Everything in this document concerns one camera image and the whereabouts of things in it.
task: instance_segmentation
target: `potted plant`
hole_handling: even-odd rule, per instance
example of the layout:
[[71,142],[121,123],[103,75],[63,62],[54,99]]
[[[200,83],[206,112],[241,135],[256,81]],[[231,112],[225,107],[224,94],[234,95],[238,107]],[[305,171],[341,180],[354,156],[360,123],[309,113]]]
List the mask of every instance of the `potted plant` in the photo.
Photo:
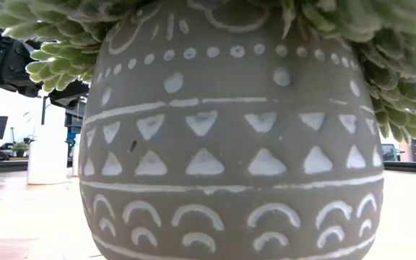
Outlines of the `potted plant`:
[[79,169],[107,259],[371,247],[378,130],[416,139],[416,1],[6,0],[0,27],[45,41],[45,91],[91,84]]
[[30,146],[25,142],[18,142],[14,144],[12,150],[16,153],[17,157],[24,157],[25,152],[28,151]]

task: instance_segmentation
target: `wooden table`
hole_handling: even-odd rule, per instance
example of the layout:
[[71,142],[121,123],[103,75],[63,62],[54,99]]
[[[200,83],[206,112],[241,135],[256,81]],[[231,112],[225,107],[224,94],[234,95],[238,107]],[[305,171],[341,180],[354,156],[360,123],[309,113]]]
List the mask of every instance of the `wooden table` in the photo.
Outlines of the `wooden table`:
[[[0,260],[99,260],[78,180],[26,186],[26,172],[0,174]],[[416,260],[416,174],[386,172],[381,225],[364,260]]]

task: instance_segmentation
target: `gray ceramic pot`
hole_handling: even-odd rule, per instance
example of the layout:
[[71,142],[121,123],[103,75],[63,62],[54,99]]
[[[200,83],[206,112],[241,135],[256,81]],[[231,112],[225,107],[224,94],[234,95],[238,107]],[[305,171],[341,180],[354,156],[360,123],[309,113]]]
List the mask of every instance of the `gray ceramic pot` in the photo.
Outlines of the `gray ceramic pot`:
[[103,44],[80,177],[116,259],[362,259],[381,145],[357,60],[249,1],[154,2]]

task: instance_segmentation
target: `black machine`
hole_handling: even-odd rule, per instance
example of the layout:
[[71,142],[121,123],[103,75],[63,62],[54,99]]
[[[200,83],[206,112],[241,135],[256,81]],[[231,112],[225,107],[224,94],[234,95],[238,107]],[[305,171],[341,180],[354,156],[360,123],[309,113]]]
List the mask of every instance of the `black machine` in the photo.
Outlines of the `black machine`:
[[[3,37],[0,30],[0,88],[18,92],[29,98],[36,98],[41,90],[41,84],[30,80],[25,67],[32,62],[30,52],[39,49],[40,43],[34,41],[22,42]],[[89,87],[80,81],[72,82],[64,91],[54,90],[49,94],[51,104],[66,109],[77,106],[80,97],[87,96]]]

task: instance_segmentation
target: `white cylinder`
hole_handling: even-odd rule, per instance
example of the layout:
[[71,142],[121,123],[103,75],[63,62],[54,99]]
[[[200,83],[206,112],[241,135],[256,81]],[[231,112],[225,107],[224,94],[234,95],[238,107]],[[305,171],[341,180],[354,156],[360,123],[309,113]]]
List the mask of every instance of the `white cylinder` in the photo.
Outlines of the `white cylinder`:
[[57,184],[66,182],[66,127],[37,126],[28,157],[28,184]]
[[78,159],[79,159],[79,141],[81,139],[81,134],[77,134],[75,136],[75,145],[73,146],[73,162],[71,164],[72,166],[72,171],[71,174],[74,177],[78,177]]

